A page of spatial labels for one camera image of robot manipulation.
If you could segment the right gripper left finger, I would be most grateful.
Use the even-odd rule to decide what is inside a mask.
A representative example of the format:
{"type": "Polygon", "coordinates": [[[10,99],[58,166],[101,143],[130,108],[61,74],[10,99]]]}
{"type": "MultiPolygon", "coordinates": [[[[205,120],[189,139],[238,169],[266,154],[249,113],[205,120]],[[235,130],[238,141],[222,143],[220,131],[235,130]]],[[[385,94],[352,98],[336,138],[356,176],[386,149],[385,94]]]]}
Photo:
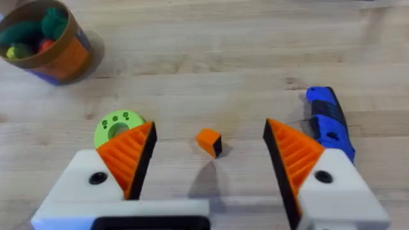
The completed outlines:
{"type": "Polygon", "coordinates": [[[46,202],[138,199],[157,141],[153,121],[114,137],[97,149],[78,151],[46,202]]]}

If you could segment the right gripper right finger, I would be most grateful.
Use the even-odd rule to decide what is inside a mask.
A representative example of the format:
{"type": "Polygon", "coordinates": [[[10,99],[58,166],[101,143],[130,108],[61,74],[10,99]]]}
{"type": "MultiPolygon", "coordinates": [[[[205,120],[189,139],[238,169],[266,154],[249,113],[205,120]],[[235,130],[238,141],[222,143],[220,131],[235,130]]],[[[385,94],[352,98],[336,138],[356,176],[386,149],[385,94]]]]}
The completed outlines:
{"type": "Polygon", "coordinates": [[[388,213],[342,150],[271,118],[263,139],[291,230],[389,228],[388,213]]]}

